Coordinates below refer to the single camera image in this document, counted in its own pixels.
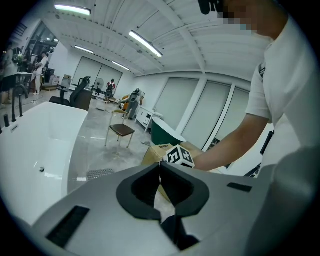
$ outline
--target table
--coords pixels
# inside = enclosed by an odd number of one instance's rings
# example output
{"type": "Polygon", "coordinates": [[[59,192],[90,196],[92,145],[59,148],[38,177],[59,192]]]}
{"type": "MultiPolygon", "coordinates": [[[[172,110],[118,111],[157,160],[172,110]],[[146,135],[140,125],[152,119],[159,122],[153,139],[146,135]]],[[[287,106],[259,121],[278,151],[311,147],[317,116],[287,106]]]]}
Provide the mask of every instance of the table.
{"type": "Polygon", "coordinates": [[[136,115],[135,122],[139,122],[142,124],[143,127],[145,127],[144,132],[146,133],[149,128],[151,128],[151,123],[152,123],[152,118],[157,117],[157,118],[162,118],[163,115],[157,112],[154,112],[151,109],[148,109],[144,106],[140,106],[138,113],[136,115]]]}

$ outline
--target person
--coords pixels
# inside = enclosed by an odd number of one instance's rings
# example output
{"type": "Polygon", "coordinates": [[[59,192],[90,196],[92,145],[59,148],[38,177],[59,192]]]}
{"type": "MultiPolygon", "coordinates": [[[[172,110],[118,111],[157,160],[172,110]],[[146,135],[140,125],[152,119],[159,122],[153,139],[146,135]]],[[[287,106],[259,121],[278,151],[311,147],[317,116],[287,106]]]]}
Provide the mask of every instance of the person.
{"type": "Polygon", "coordinates": [[[25,51],[24,58],[23,58],[23,61],[22,61],[21,72],[27,72],[28,71],[30,60],[31,60],[30,51],[27,49],[25,51]]]}
{"type": "Polygon", "coordinates": [[[3,58],[3,81],[2,81],[2,103],[12,103],[13,88],[16,86],[15,74],[18,72],[17,63],[13,62],[14,51],[13,43],[9,42],[6,50],[6,54],[3,58]]]}
{"type": "Polygon", "coordinates": [[[48,63],[47,52],[43,51],[41,54],[42,60],[38,64],[35,65],[36,70],[33,72],[31,81],[35,79],[35,92],[33,95],[39,95],[40,93],[40,86],[41,86],[41,75],[43,72],[44,67],[48,63]]]}
{"type": "Polygon", "coordinates": [[[272,43],[251,81],[246,115],[239,127],[219,144],[194,159],[195,169],[209,171],[241,158],[258,141],[268,123],[274,135],[261,167],[278,163],[301,146],[286,107],[319,73],[316,56],[294,19],[273,0],[224,0],[223,10],[272,43]]]}
{"type": "Polygon", "coordinates": [[[139,103],[140,103],[140,106],[142,106],[144,98],[145,98],[145,93],[142,90],[140,90],[139,88],[137,88],[136,90],[134,90],[133,93],[131,93],[130,97],[119,101],[120,103],[129,102],[129,105],[125,111],[127,113],[129,113],[131,110],[130,115],[129,115],[130,120],[133,120],[133,118],[136,114],[136,110],[139,106],[139,103]]]}
{"type": "Polygon", "coordinates": [[[112,79],[111,82],[108,82],[106,84],[106,92],[105,92],[105,95],[107,96],[107,91],[111,91],[111,93],[108,95],[108,100],[110,100],[110,98],[114,95],[113,94],[113,91],[116,89],[116,84],[115,84],[115,80],[112,79]]]}
{"type": "Polygon", "coordinates": [[[114,91],[116,89],[115,80],[111,79],[111,82],[108,82],[106,86],[107,86],[107,90],[110,89],[111,91],[114,91]]]}

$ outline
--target white bathtub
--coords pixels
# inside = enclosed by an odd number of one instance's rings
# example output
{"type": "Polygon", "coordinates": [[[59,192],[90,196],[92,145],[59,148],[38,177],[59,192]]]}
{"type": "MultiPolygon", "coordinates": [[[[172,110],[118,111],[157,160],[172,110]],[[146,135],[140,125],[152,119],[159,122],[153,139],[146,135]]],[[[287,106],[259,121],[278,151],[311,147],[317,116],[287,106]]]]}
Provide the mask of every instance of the white bathtub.
{"type": "Polygon", "coordinates": [[[87,114],[45,102],[2,129],[0,189],[13,215],[33,225],[67,195],[71,156],[87,114]]]}

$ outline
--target green bathtub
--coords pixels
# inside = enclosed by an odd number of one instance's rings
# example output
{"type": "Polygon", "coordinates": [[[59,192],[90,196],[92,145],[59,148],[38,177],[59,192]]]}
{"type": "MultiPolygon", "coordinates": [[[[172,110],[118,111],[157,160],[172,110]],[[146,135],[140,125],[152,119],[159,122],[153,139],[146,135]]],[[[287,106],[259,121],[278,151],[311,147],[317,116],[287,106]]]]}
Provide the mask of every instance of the green bathtub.
{"type": "Polygon", "coordinates": [[[155,145],[171,144],[172,146],[186,142],[185,138],[158,117],[152,118],[151,140],[155,145]]]}

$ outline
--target ceiling light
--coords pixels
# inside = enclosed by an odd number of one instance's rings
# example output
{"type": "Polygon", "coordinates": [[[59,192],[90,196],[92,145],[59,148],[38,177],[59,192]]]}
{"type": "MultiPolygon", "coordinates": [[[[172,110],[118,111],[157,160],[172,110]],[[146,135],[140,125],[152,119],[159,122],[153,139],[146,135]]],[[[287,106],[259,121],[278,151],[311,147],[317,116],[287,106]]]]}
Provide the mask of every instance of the ceiling light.
{"type": "Polygon", "coordinates": [[[125,67],[125,66],[122,66],[122,65],[120,65],[119,63],[116,63],[115,61],[112,61],[112,63],[113,63],[113,64],[116,64],[116,65],[118,65],[118,66],[120,66],[121,68],[123,68],[123,69],[125,69],[125,70],[130,71],[130,69],[129,69],[129,68],[127,68],[127,67],[125,67]]]}
{"type": "Polygon", "coordinates": [[[54,7],[57,10],[69,11],[78,14],[90,15],[91,10],[83,7],[76,7],[76,6],[69,6],[69,5],[62,5],[62,4],[55,4],[54,7]]]}
{"type": "Polygon", "coordinates": [[[151,52],[153,52],[157,57],[162,57],[162,53],[159,52],[156,48],[154,48],[150,43],[148,43],[145,39],[143,39],[140,35],[138,35],[134,31],[130,31],[129,36],[133,37],[135,40],[139,41],[145,47],[147,47],[151,52]]]}
{"type": "Polygon", "coordinates": [[[82,48],[80,46],[75,46],[75,48],[79,49],[79,50],[82,50],[82,51],[85,51],[87,53],[91,53],[91,54],[94,54],[94,52],[92,50],[88,50],[88,49],[85,49],[85,48],[82,48]]]}

